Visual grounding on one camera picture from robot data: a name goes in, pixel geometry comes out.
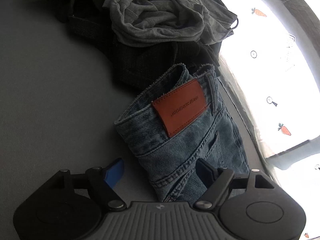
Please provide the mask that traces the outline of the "black garment pile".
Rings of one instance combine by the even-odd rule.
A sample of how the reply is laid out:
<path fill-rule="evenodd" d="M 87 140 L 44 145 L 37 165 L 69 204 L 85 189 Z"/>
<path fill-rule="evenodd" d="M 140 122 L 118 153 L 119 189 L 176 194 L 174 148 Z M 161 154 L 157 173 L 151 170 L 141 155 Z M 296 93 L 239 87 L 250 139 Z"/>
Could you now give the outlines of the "black garment pile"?
<path fill-rule="evenodd" d="M 190 74 L 202 65 L 219 71 L 221 44 L 204 46 L 197 42 L 165 42 L 132 47 L 120 42 L 111 27 L 110 11 L 104 0 L 38 0 L 66 26 L 72 38 L 98 48 L 105 56 L 114 86 L 137 95 L 173 65 L 182 63 Z"/>

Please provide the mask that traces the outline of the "grey zip hoodie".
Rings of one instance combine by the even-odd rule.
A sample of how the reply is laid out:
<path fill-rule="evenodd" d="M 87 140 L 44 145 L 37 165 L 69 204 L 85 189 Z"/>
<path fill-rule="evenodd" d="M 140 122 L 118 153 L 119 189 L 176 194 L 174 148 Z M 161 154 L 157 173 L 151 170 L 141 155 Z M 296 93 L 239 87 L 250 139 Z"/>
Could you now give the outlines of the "grey zip hoodie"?
<path fill-rule="evenodd" d="M 119 40 L 134 47 L 193 41 L 213 45 L 239 24 L 221 0 L 105 0 L 104 6 Z"/>

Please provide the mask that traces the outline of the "blue denim jeans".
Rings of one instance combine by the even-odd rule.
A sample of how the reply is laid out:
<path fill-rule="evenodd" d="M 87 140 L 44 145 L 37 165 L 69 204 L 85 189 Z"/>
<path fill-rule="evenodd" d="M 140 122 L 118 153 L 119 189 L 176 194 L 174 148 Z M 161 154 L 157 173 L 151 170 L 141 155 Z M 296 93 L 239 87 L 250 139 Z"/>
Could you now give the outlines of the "blue denim jeans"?
<path fill-rule="evenodd" d="M 194 203 L 206 191 L 196 175 L 198 159 L 249 172 L 239 129 L 210 64 L 195 73 L 183 64 L 172 66 L 131 103 L 115 127 L 160 202 Z"/>

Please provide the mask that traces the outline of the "white printed storage bag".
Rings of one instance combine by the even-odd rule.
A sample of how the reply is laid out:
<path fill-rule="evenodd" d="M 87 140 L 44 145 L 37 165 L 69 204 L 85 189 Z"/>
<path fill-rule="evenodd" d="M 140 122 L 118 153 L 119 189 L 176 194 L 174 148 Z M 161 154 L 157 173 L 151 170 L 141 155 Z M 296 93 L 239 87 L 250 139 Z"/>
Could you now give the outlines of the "white printed storage bag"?
<path fill-rule="evenodd" d="M 266 172 L 319 239 L 319 0 L 222 0 L 239 25 L 220 50 L 222 83 Z"/>

